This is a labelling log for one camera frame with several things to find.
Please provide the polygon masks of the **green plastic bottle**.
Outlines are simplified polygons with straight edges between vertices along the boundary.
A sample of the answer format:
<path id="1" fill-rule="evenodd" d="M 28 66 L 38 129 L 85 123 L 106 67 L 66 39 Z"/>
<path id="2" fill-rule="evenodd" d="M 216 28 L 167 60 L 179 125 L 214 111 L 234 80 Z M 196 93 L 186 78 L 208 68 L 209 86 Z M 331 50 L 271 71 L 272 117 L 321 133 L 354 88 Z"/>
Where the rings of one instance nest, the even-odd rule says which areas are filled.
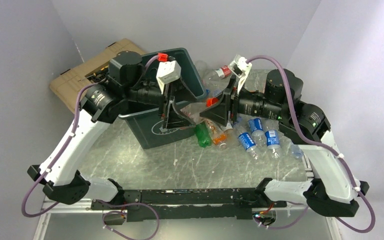
<path id="1" fill-rule="evenodd" d="M 208 128 L 204 122 L 196 125 L 194 128 L 194 134 L 197 138 L 198 145 L 201 148 L 206 148 L 212 145 L 212 139 L 210 137 Z"/>

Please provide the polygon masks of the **blue label water bottle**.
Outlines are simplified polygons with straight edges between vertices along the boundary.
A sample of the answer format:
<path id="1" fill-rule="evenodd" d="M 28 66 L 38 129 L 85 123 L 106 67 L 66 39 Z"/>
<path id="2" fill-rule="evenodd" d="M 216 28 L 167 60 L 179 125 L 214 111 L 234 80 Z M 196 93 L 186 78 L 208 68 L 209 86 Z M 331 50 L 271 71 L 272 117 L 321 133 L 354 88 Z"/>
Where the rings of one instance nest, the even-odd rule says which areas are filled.
<path id="1" fill-rule="evenodd" d="M 259 159 L 259 152 L 258 152 L 258 147 L 249 134 L 249 132 L 246 130 L 245 127 L 243 127 L 241 124 L 235 124 L 233 126 L 233 129 L 235 130 L 236 133 L 236 138 L 240 145 L 243 147 L 243 149 L 254 159 L 258 160 Z"/>

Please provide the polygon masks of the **small clear bottle red cap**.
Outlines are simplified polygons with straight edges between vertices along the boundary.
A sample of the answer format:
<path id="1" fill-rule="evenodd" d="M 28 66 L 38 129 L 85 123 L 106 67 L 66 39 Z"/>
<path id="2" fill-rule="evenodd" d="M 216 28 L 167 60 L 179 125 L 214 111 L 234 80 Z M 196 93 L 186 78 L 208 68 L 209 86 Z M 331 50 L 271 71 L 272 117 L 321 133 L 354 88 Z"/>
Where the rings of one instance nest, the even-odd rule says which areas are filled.
<path id="1" fill-rule="evenodd" d="M 203 112 L 206 108 L 214 105 L 219 100 L 216 97 L 210 97 L 205 102 L 193 102 L 181 109 L 181 112 L 184 113 L 187 117 L 193 120 L 195 124 L 200 124 L 204 119 L 200 116 L 200 113 Z"/>

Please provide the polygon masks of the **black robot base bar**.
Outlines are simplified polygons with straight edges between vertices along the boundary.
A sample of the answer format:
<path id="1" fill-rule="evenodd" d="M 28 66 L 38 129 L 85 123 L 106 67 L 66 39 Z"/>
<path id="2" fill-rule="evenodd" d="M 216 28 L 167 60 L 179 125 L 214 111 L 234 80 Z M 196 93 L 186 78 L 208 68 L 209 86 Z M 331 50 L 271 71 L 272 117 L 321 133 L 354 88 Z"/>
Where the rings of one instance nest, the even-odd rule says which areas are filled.
<path id="1" fill-rule="evenodd" d="M 285 208 L 285 201 L 270 203 L 252 187 L 208 189 L 141 189 L 125 190 L 121 200 L 109 205 L 98 200 L 92 210 L 119 210 L 127 213 L 128 222 L 199 218 L 236 218 L 250 220 L 259 210 Z"/>

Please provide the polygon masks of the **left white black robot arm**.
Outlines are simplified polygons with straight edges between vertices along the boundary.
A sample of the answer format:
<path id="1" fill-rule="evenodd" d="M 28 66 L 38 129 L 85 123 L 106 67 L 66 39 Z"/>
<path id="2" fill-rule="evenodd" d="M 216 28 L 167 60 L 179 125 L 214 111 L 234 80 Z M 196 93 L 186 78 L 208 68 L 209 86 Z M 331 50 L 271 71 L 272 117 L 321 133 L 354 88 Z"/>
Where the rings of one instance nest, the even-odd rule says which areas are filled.
<path id="1" fill-rule="evenodd" d="M 103 200 L 111 210 L 124 203 L 122 187 L 113 179 L 96 179 L 79 171 L 95 141 L 121 115 L 152 114 L 132 130 L 145 148 L 167 144 L 166 135 L 195 123 L 182 109 L 203 99 L 205 90 L 184 48 L 153 54 L 121 51 L 110 59 L 100 82 L 77 96 L 74 119 L 51 155 L 28 168 L 47 198 L 71 205 L 84 197 Z"/>

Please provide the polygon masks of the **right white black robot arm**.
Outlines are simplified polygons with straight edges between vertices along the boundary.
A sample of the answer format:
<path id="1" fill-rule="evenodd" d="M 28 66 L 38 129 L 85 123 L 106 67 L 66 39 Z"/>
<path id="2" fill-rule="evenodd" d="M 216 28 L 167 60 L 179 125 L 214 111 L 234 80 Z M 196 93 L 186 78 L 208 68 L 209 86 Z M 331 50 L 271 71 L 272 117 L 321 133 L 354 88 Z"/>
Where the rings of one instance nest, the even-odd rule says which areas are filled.
<path id="1" fill-rule="evenodd" d="M 266 76 L 264 92 L 242 90 L 230 81 L 216 102 L 200 116 L 221 125 L 240 114 L 277 121 L 280 132 L 309 157 L 314 179 L 295 182 L 264 178 L 255 189 L 255 200 L 260 207 L 285 201 L 305 204 L 324 217 L 354 217 L 359 209 L 356 199 L 365 197 L 369 184 L 351 173 L 335 147 L 331 125 L 323 110 L 301 100 L 303 85 L 287 69 L 271 70 Z"/>

